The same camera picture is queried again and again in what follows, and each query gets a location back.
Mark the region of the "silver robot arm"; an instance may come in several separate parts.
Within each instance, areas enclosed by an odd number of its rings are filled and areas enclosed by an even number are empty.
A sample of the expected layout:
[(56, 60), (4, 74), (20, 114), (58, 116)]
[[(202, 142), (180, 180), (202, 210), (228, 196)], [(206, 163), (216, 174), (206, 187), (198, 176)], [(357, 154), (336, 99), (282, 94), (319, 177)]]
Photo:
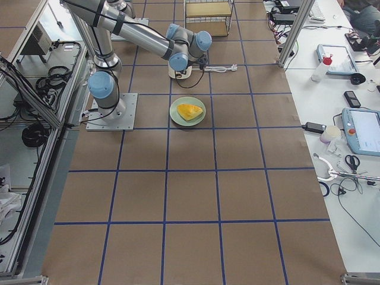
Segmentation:
[(121, 118), (126, 111), (118, 83), (122, 65), (112, 46), (113, 34), (166, 60), (175, 72), (183, 73), (193, 64), (206, 65), (206, 52), (212, 44), (207, 31), (195, 33), (170, 24), (163, 36), (108, 1), (65, 1), (64, 4), (73, 17), (87, 25), (96, 66), (88, 79), (88, 89), (97, 103), (99, 119), (105, 122)]

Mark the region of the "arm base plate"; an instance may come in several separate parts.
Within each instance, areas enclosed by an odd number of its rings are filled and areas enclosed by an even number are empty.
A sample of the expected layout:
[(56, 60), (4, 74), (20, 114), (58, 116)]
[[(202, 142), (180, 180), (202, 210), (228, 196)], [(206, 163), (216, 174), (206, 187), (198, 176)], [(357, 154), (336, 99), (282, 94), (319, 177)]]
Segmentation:
[(91, 112), (86, 124), (87, 131), (132, 131), (134, 129), (135, 115), (137, 109), (137, 93), (121, 93), (119, 103), (115, 109), (105, 110), (98, 108), (93, 99)]
[(111, 40), (128, 42), (131, 36), (136, 36), (138, 31), (149, 24), (148, 18), (136, 18), (134, 21), (137, 24), (124, 25), (118, 35), (111, 33)]

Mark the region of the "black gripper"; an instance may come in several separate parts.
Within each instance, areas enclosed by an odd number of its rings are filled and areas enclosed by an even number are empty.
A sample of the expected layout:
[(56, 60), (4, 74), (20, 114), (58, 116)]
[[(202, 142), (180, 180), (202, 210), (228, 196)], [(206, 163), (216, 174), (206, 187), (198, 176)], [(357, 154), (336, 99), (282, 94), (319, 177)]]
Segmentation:
[(193, 65), (198, 65), (198, 58), (189, 58), (187, 61), (187, 68), (192, 67)]

